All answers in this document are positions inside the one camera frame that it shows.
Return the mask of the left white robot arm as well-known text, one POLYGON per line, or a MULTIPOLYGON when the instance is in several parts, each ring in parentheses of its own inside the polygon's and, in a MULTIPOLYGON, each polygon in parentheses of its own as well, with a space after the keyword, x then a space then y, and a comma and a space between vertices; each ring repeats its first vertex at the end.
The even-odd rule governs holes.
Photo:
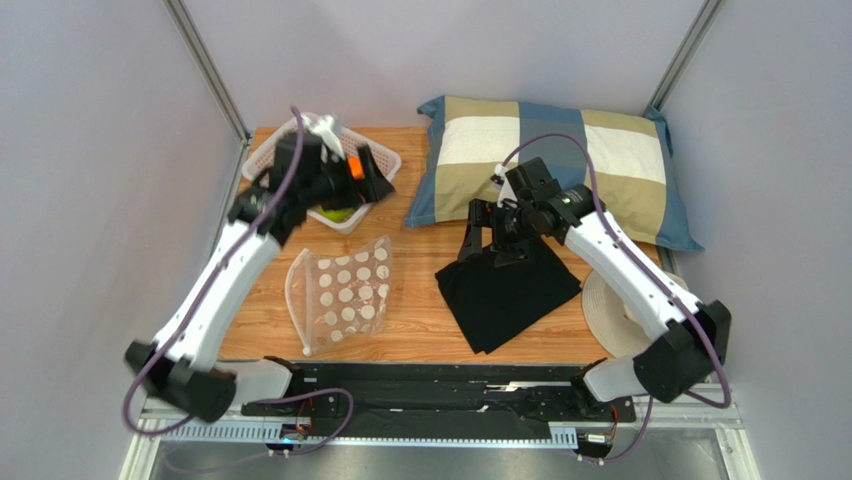
POLYGON ((278 256, 310 210, 357 210, 395 191, 366 141, 337 153, 316 133, 268 138, 270 165, 250 173, 235 198, 214 254, 190 293, 154 339, 133 341, 124 361, 146 393, 212 423, 233 406, 279 399, 294 365, 277 357, 221 361, 227 330, 252 286, 278 256))

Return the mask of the blue beige checkered pillow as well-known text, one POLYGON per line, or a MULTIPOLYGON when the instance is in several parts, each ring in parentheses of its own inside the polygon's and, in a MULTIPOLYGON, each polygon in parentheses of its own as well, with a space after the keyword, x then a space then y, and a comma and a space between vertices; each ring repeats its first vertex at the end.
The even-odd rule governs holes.
POLYGON ((497 199, 491 178, 502 161, 515 167, 540 158, 564 189, 596 185, 631 239, 704 249, 689 231, 668 122, 652 107, 628 115, 445 95, 418 111, 431 121, 429 151, 405 216, 409 228, 466 219, 470 200, 497 199))

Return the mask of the clear zip top bag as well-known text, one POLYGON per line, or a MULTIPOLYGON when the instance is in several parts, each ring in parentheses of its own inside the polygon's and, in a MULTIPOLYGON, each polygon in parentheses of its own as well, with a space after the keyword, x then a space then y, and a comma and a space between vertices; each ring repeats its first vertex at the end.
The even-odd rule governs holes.
POLYGON ((340 256, 308 249, 300 252, 287 272, 284 295, 304 356, 382 329, 392 263, 392 243, 387 236, 340 256))

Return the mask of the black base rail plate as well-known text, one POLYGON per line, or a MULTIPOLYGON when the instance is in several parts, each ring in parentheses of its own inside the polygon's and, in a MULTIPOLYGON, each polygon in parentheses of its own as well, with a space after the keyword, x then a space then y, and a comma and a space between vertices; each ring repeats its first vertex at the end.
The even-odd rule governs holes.
POLYGON ((244 416, 299 417, 313 436, 401 441, 547 440, 557 422, 632 424, 631 400, 579 406, 571 365, 308 362, 296 365, 289 404, 238 404, 244 416))

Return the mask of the beige bucket hat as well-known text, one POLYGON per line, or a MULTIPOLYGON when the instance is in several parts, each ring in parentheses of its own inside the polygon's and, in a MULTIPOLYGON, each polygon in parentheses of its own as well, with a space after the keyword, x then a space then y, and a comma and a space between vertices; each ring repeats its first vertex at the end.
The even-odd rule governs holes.
MULTIPOLYGON (((669 290, 675 293, 687 293, 686 282, 675 274, 663 272, 668 276, 666 283, 669 290)), ((653 299, 644 294, 645 300, 661 300, 663 313, 674 313, 669 319, 684 322, 682 311, 670 302, 658 285, 648 279, 647 274, 640 273, 643 287, 650 288, 653 299)), ((587 326, 600 345, 613 357, 633 357, 645 351, 652 343, 639 317, 631 310, 629 304, 622 298, 597 271, 587 276, 581 293, 582 311, 587 326)))

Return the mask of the black folded cloth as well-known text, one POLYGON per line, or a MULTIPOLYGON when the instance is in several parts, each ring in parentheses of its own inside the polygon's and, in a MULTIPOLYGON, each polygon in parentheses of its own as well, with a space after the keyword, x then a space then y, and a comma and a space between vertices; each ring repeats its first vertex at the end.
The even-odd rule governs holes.
POLYGON ((496 266, 486 251, 435 273, 439 291, 468 345, 490 354, 581 293, 581 282, 542 240, 531 258, 496 266))

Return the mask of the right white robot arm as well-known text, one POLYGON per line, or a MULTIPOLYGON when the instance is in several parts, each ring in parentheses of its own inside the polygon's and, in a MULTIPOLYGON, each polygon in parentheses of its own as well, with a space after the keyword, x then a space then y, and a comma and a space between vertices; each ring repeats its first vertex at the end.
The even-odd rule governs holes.
POLYGON ((593 402, 646 394, 670 403, 720 374, 732 316, 720 301, 703 302, 657 267, 617 226, 593 187, 562 187, 540 158, 492 177, 496 201, 468 204, 458 259, 495 253, 496 266, 525 262, 533 241, 551 237, 590 265, 638 321, 649 346, 588 366, 578 382, 593 402))

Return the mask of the green fake apple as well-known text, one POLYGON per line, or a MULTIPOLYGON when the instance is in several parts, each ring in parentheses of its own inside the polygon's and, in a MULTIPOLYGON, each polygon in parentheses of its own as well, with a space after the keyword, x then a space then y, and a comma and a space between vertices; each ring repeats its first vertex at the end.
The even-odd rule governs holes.
POLYGON ((338 210, 326 210, 319 208, 318 212, 321 216, 333 223, 343 223, 347 221, 356 212, 356 210, 353 208, 338 210))

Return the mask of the white plastic basket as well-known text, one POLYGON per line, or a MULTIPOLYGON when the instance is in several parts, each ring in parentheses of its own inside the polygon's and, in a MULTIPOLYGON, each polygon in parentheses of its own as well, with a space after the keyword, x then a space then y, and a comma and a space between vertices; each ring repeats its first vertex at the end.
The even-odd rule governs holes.
POLYGON ((348 235, 374 204, 391 196, 402 159, 390 148, 344 127, 334 115, 301 113, 279 127, 241 167, 244 179, 273 195, 285 180, 304 129, 300 162, 282 202, 348 235))

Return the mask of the small orange fake fruit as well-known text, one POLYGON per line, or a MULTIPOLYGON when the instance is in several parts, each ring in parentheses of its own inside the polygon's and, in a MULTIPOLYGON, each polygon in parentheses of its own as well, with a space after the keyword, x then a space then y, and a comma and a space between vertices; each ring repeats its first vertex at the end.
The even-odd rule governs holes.
POLYGON ((365 169, 363 167, 362 161, 357 156, 349 156, 347 158, 347 164, 349 167, 349 171, 351 176, 356 181, 361 181, 366 178, 365 169))

